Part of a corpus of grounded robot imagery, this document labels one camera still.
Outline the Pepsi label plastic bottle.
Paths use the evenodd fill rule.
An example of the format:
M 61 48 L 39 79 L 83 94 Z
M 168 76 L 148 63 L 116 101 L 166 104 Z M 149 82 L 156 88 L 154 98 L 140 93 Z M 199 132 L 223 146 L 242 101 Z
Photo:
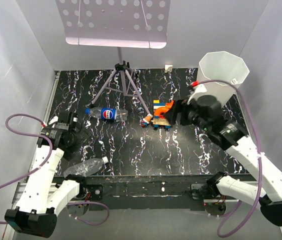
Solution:
M 95 119 L 105 121 L 121 121 L 124 122 L 128 119 L 128 110 L 107 108 L 107 107 L 93 107 L 86 108 L 85 113 Z

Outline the crushed clear bottle white cap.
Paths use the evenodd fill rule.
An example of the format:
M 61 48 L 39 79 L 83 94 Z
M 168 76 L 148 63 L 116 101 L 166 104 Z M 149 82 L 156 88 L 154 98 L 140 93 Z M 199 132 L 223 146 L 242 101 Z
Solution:
M 81 163 L 75 164 L 63 172 L 63 176 L 66 178 L 70 175 L 78 175 L 83 177 L 89 177 L 97 173 L 109 162 L 106 156 L 102 158 L 90 158 Z

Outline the large clear plastic bottle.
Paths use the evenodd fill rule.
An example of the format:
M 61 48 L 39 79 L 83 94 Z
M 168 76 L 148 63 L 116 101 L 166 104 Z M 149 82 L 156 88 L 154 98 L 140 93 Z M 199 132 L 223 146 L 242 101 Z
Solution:
M 231 82 L 233 85 L 239 84 L 239 82 L 237 81 L 236 78 L 232 79 L 230 82 Z

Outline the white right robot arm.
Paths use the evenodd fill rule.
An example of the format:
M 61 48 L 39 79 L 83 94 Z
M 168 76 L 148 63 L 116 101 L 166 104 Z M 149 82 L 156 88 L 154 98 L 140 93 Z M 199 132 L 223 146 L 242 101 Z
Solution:
M 207 180 L 207 194 L 213 199 L 229 196 L 254 206 L 270 223 L 281 227 L 282 172 L 260 152 L 259 146 L 239 123 L 223 116 L 221 102 L 208 94 L 203 84 L 195 81 L 191 88 L 193 94 L 188 99 L 173 101 L 163 116 L 170 125 L 180 116 L 181 125 L 198 126 L 258 181 L 255 186 L 218 172 Z

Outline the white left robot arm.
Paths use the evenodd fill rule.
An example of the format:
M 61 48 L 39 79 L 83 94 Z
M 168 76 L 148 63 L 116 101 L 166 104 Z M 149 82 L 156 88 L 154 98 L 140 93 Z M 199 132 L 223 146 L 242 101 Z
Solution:
M 5 221 L 18 233 L 49 238 L 57 225 L 57 217 L 73 199 L 87 196 L 85 177 L 70 174 L 50 194 L 56 169 L 61 159 L 70 161 L 91 137 L 77 113 L 62 111 L 53 123 L 44 126 L 37 140 L 32 174 L 13 209 L 4 215 Z

